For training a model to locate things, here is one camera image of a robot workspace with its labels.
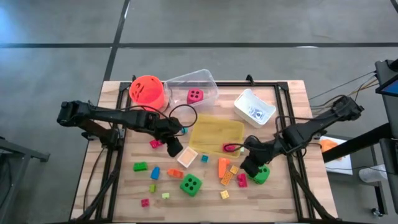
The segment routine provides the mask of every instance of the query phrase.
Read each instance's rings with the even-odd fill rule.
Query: small green block
[[[263,184],[268,179],[269,173],[269,168],[263,165],[259,167],[259,173],[254,178],[249,176],[249,179],[253,180],[256,184]]]
[[[134,164],[134,167],[132,168],[135,172],[137,171],[144,171],[147,170],[147,163],[146,162],[136,162]]]
[[[170,198],[170,193],[162,193],[162,199]]]
[[[152,192],[152,193],[154,193],[154,192],[156,191],[156,185],[151,184],[151,185],[149,186],[149,191]]]
[[[198,177],[195,177],[192,174],[188,174],[182,180],[180,188],[190,196],[194,197],[199,191],[200,186],[201,186],[201,181],[198,179]]]

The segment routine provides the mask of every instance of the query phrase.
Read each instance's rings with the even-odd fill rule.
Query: green dice
[[[135,172],[137,171],[144,171],[147,170],[147,163],[146,162],[136,162],[134,164],[134,167],[132,168]]]
[[[182,180],[180,188],[185,191],[191,197],[195,196],[199,191],[201,186],[201,181],[192,174],[188,174]]]
[[[266,165],[260,166],[259,173],[254,178],[249,176],[249,179],[253,180],[256,184],[263,184],[268,179],[269,172],[270,170]]]

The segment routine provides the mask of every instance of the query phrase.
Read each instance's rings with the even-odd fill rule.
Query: concrete floor
[[[0,44],[112,43],[123,3],[1,0]],[[121,42],[398,42],[397,21],[390,0],[132,0]],[[30,163],[12,223],[68,219],[87,142],[77,128],[55,120],[63,100],[98,100],[110,51],[0,49],[0,136],[51,153],[46,164]],[[247,74],[258,80],[302,79],[314,96],[374,70],[377,60],[397,56],[396,47],[119,49],[110,79],[153,74],[166,80],[207,68],[216,80],[242,80]],[[349,93],[366,79],[311,103]],[[358,102],[366,109],[361,119],[335,124],[331,134],[354,137],[387,122],[373,90],[361,92]],[[377,205],[373,188],[330,184],[340,218],[398,220],[388,190],[389,214],[376,219],[369,213]]]

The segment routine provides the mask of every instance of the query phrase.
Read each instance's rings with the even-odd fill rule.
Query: yellow plastic tray
[[[193,127],[189,147],[197,152],[237,158],[240,150],[223,152],[223,144],[243,143],[244,125],[239,121],[219,119],[216,116],[199,114]]]

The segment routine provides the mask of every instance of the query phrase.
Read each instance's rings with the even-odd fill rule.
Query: orange bucket
[[[153,75],[143,75],[131,84],[130,98],[137,105],[151,106],[161,109],[164,104],[164,89],[162,82]]]

